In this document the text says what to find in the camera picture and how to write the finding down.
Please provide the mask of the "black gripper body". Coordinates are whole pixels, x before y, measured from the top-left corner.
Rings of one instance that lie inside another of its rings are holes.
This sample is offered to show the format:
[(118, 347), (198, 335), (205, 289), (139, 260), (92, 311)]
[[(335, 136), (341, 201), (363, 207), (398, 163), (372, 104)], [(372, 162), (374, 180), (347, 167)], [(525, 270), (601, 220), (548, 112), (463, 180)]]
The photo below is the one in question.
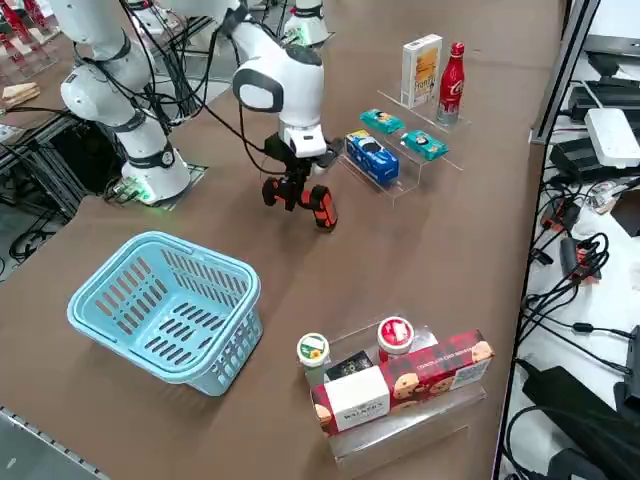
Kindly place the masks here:
[(264, 140), (264, 153), (270, 158), (284, 164), (285, 174), (288, 176), (296, 173), (310, 174), (311, 165), (317, 163), (319, 156), (297, 157), (291, 148), (283, 142), (277, 133)]

